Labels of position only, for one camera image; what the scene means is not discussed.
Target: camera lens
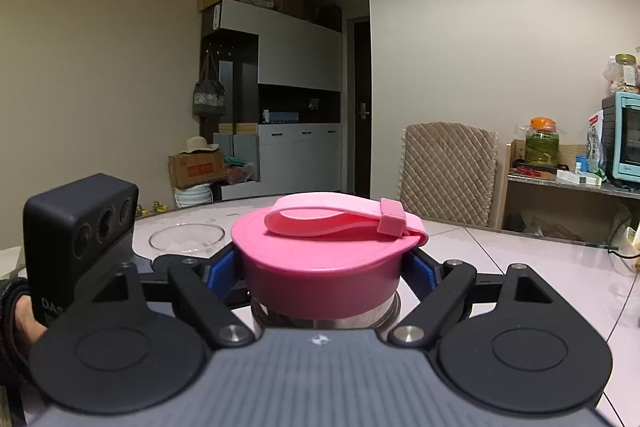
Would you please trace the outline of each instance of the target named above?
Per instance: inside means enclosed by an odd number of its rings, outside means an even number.
[[[78,259],[82,259],[82,256],[86,253],[90,240],[91,228],[89,225],[82,225],[78,233],[76,233],[76,240],[74,241],[74,254]]]
[[[127,219],[129,219],[129,214],[131,213],[131,200],[125,200],[120,208],[120,222],[124,223]]]
[[[108,208],[98,221],[98,239],[106,239],[113,228],[113,209]]]

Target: pink silicone strap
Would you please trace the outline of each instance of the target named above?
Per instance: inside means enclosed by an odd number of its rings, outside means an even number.
[[[286,237],[314,237],[357,227],[376,227],[394,237],[420,236],[427,242],[422,220],[405,212],[399,201],[382,198],[379,202],[338,194],[306,192],[281,197],[264,216],[267,229]]]

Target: glass jar of pickles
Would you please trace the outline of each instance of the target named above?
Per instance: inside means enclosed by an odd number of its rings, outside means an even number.
[[[524,161],[530,165],[557,167],[559,147],[556,122],[542,116],[532,118],[527,129]]]

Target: straw hat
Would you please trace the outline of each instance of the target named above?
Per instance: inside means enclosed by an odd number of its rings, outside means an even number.
[[[218,150],[218,145],[209,145],[202,136],[192,136],[187,140],[187,149],[183,153],[190,152],[213,152]]]

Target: shelf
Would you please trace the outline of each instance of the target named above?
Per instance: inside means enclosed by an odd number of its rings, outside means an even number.
[[[582,190],[584,192],[598,192],[607,196],[616,196],[619,198],[629,198],[631,200],[640,200],[640,192],[630,192],[624,188],[617,188],[610,183],[604,182],[602,187],[594,185],[574,185],[551,180],[542,180],[539,178],[529,178],[528,176],[520,176],[518,174],[509,174],[509,181],[515,183],[525,183],[529,185],[540,185],[542,187],[558,187],[568,188],[569,190]]]

